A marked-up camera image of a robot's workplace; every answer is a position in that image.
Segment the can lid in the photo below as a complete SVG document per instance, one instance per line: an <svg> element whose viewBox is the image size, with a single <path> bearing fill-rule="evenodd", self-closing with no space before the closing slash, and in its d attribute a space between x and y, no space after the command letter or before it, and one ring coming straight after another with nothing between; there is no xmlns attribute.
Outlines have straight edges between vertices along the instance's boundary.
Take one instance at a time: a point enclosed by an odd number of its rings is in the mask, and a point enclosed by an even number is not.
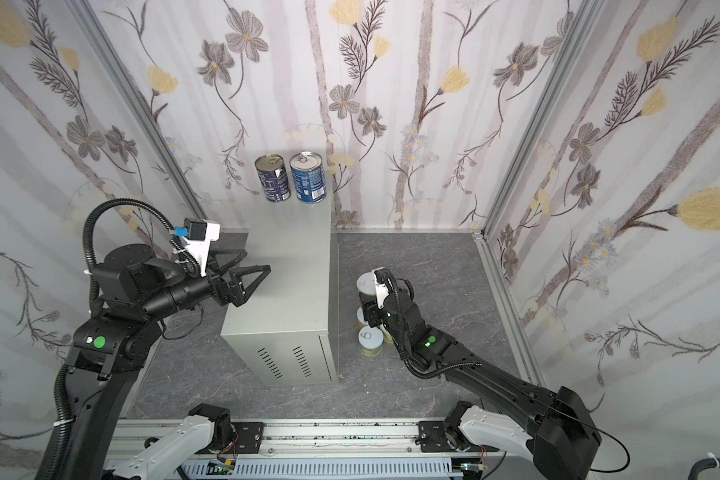
<svg viewBox="0 0 720 480"><path fill-rule="evenodd" d="M314 170L320 165L322 165L322 157L315 152L303 151L291 157L291 168L297 170Z"/></svg>
<svg viewBox="0 0 720 480"><path fill-rule="evenodd" d="M384 333L375 326L364 326L358 333L358 340L363 348L374 350L384 343Z"/></svg>
<svg viewBox="0 0 720 480"><path fill-rule="evenodd" d="M361 306L358 307L357 317L358 317L358 322L365 323L365 325L368 324L368 322L365 320L365 317L363 317L363 315L362 315L362 307Z"/></svg>
<svg viewBox="0 0 720 480"><path fill-rule="evenodd" d="M365 295L376 295L376 276L373 272L365 272L358 277L358 292L365 293Z"/></svg>
<svg viewBox="0 0 720 480"><path fill-rule="evenodd" d="M285 161L278 154L263 155L254 162L257 170L274 171L286 166Z"/></svg>

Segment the floral wallpaper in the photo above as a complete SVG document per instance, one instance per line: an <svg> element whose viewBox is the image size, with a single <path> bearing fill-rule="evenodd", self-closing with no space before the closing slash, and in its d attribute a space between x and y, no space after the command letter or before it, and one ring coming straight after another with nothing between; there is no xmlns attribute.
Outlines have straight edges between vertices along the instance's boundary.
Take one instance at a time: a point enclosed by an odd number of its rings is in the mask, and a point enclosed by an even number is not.
<svg viewBox="0 0 720 480"><path fill-rule="evenodd" d="M0 478L34 476L56 419L54 378L89 315L90 210L127 196L190 215L127 111L65 4L0 1ZM121 207L101 217L94 247L164 255L158 225Z"/></svg>
<svg viewBox="0 0 720 480"><path fill-rule="evenodd" d="M720 456L720 2L604 5L488 239L621 478Z"/></svg>
<svg viewBox="0 0 720 480"><path fill-rule="evenodd" d="M337 226L481 228L577 1L93 0L209 216L314 150Z"/></svg>

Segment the gray marble floor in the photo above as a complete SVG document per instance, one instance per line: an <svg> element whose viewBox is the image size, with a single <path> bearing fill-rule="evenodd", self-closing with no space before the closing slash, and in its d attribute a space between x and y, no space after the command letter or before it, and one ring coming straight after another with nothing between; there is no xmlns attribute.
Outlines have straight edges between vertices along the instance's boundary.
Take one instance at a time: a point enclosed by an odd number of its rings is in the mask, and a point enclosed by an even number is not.
<svg viewBox="0 0 720 480"><path fill-rule="evenodd" d="M224 235L221 242L240 248L245 235ZM427 323L518 374L471 235L341 234L336 384L264 387L219 336L226 307L208 301L202 324L190 335L160 344L127 417L183 418L199 402L229 408L233 418L446 416L457 400L479 404L476 395L450 382L413 377L391 344L373 358L360 353L355 281L382 265L414 284ZM198 319L198 312L182 312L168 334L179 335Z"/></svg>

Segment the gray metal box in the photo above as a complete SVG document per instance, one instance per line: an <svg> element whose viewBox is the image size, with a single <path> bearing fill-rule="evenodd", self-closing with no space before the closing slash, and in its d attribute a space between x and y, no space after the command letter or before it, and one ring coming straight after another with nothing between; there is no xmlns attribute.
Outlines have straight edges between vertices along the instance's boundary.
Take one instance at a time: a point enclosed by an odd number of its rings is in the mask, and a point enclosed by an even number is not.
<svg viewBox="0 0 720 480"><path fill-rule="evenodd" d="M328 190L317 204L291 195L260 199L254 209L241 265L272 272L245 305L227 309L221 336L268 386L338 379L338 242Z"/></svg>

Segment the white cable tie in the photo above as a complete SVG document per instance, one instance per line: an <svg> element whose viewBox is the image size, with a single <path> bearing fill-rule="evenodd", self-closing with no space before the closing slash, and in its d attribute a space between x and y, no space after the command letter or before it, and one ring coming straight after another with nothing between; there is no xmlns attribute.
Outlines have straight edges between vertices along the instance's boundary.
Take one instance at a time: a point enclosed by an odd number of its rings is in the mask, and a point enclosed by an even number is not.
<svg viewBox="0 0 720 480"><path fill-rule="evenodd" d="M65 423L74 422L74 418L67 418L66 420L57 420L54 422L54 427L58 427L59 425L63 425Z"/></svg>
<svg viewBox="0 0 720 480"><path fill-rule="evenodd" d="M720 460L717 459L717 457L715 456L714 453L712 453L712 452L707 452L707 453L706 453L706 456L708 456L708 457L710 457L710 458L714 458L714 459L715 459L715 463L717 464L717 466L715 466L715 468L720 468Z"/></svg>

